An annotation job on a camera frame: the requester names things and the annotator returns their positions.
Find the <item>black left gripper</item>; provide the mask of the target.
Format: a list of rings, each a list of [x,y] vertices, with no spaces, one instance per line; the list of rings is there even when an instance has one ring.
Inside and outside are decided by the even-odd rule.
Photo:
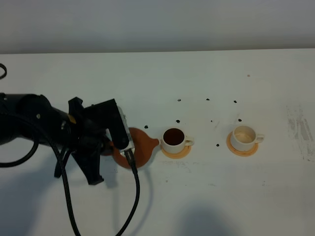
[[[68,101],[68,114],[74,118],[71,133],[76,135],[72,156],[89,185],[104,181],[99,173],[100,156],[111,154],[111,141],[106,135],[108,129],[107,102],[83,107],[83,100],[75,97]]]

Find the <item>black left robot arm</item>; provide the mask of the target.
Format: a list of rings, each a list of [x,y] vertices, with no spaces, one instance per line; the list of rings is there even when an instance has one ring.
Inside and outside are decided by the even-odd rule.
[[[7,144],[16,138],[32,140],[38,145],[49,141],[61,149],[60,164],[54,176],[60,178],[70,156],[82,170],[89,185],[104,181],[99,173],[100,155],[109,148],[105,129],[88,118],[82,100],[69,101],[69,111],[54,108],[43,95],[0,95],[0,143]]]

